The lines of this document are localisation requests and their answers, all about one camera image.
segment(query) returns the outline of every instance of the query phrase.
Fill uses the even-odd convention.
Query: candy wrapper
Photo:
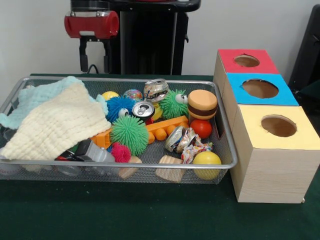
[[[170,152],[182,153],[185,147],[196,142],[197,134],[189,127],[177,126],[165,141],[165,148]]]
[[[181,160],[183,161],[182,164],[191,164],[195,155],[201,152],[211,151],[212,145],[212,142],[202,143],[201,138],[196,135],[194,145],[187,146],[183,149],[181,154]]]

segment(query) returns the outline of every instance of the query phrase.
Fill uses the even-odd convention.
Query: black cable
[[[86,73],[89,74],[92,68],[95,69],[95,73],[96,73],[96,74],[99,74],[98,68],[97,68],[97,66],[94,65],[94,64],[91,64],[91,65],[90,65],[90,67],[89,67],[89,69],[88,69],[88,71],[87,71]]]

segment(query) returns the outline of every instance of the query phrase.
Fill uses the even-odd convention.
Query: shape sorter box
[[[239,105],[232,132],[238,202],[301,203],[320,164],[320,139],[302,107]]]
[[[218,85],[221,96],[227,73],[233,74],[279,74],[266,50],[219,49],[215,61],[213,82]]]
[[[230,127],[238,104],[299,106],[280,74],[227,73],[222,101]]]

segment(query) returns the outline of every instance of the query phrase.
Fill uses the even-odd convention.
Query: blue box lid
[[[227,73],[238,104],[299,106],[280,74]]]

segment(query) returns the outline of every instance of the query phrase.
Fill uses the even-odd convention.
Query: googly eye
[[[175,96],[175,101],[179,104],[187,104],[188,103],[188,97],[186,95],[177,94]]]
[[[122,117],[127,116],[127,115],[129,115],[128,109],[126,109],[126,108],[121,108],[121,109],[119,110],[119,113],[118,113],[119,118],[122,118]]]

